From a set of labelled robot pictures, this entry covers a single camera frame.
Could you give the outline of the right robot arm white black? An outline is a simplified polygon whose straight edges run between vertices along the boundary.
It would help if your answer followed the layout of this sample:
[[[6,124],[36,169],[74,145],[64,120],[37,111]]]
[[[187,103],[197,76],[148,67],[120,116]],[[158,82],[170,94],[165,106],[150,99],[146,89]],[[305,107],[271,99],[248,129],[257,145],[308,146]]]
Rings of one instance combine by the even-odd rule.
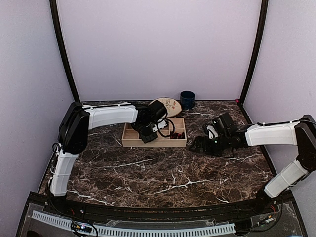
[[[224,113],[204,126],[205,136],[197,136],[190,151],[220,157],[224,150],[248,147],[290,148],[295,155],[286,167],[268,181],[256,194],[252,210],[263,214],[271,199],[295,186],[316,169],[316,121],[311,115],[299,119],[256,123],[238,127],[229,113]]]

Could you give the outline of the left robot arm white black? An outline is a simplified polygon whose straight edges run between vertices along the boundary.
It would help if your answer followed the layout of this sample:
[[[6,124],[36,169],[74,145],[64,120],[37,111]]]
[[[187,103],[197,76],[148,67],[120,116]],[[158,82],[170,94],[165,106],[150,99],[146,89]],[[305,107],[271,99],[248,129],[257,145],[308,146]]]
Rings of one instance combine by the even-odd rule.
[[[67,193],[67,184],[75,160],[88,142],[88,132],[106,125],[129,123],[144,143],[157,139],[157,132],[165,128],[163,121],[167,115],[165,105],[154,101],[149,105],[121,104],[89,106],[73,102],[60,126],[58,136],[58,160],[49,182],[50,193],[55,197],[50,207],[59,215],[66,215],[70,205],[61,197]]]

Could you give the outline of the argyle black red orange sock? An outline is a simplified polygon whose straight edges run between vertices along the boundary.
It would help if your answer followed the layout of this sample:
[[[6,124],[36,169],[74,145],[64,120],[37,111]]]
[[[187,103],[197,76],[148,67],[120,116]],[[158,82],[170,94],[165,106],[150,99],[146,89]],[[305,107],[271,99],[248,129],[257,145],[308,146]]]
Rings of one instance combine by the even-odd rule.
[[[177,132],[174,132],[170,139],[185,139],[185,133],[182,132],[182,133],[177,133]]]

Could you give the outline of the wooden compartment tray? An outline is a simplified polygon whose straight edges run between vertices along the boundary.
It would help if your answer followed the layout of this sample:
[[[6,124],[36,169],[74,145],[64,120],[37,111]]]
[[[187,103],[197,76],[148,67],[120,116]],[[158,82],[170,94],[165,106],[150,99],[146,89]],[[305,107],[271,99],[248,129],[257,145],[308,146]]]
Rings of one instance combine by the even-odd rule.
[[[175,125],[175,132],[177,133],[185,133],[185,139],[170,139],[170,137],[163,137],[157,132],[157,139],[144,143],[140,137],[138,132],[132,129],[131,125],[126,123],[124,126],[124,131],[122,135],[122,145],[124,147],[138,147],[138,148],[159,148],[159,147],[185,147],[187,144],[187,134],[185,128],[184,118],[170,118],[170,120]]]

